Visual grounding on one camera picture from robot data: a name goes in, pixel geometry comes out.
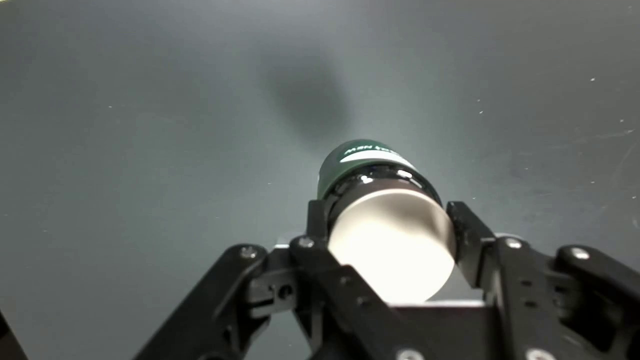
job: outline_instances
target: screw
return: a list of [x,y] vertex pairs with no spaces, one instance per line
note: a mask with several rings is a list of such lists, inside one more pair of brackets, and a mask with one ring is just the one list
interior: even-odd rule
[[526,353],[526,360],[557,360],[557,357],[552,357],[550,353],[547,353],[543,349],[531,349]]
[[298,241],[298,246],[301,246],[301,249],[314,249],[314,241],[311,241],[311,239],[301,239],[301,241]]
[[243,246],[243,249],[241,249],[241,256],[243,256],[243,258],[257,258],[258,253],[257,253],[255,246]]
[[509,241],[506,241],[506,246],[510,246],[510,249],[522,249],[522,243],[519,243],[519,241],[514,241],[514,239],[509,239]]
[[588,261],[591,254],[584,249],[573,249],[573,256],[578,261]]
[[424,360],[424,357],[414,349],[404,349],[398,353],[396,360]]

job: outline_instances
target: gray table surface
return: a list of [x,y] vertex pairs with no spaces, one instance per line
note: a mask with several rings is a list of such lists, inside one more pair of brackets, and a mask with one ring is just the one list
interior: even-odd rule
[[[35,360],[139,353],[371,137],[446,201],[640,271],[637,0],[3,0],[0,309]],[[287,316],[253,359],[303,359]]]

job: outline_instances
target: gray background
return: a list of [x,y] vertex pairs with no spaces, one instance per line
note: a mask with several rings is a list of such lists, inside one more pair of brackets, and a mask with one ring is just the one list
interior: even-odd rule
[[[304,228],[332,146],[640,271],[637,0],[0,5],[0,309],[35,360],[131,359],[237,243]],[[306,354],[291,318],[255,359]]]

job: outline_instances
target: cylindrical object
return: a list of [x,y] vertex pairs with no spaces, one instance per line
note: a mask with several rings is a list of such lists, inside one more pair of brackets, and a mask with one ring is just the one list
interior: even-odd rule
[[388,305],[420,305],[455,271],[455,230],[432,185],[391,146],[340,145],[321,169],[329,250]]

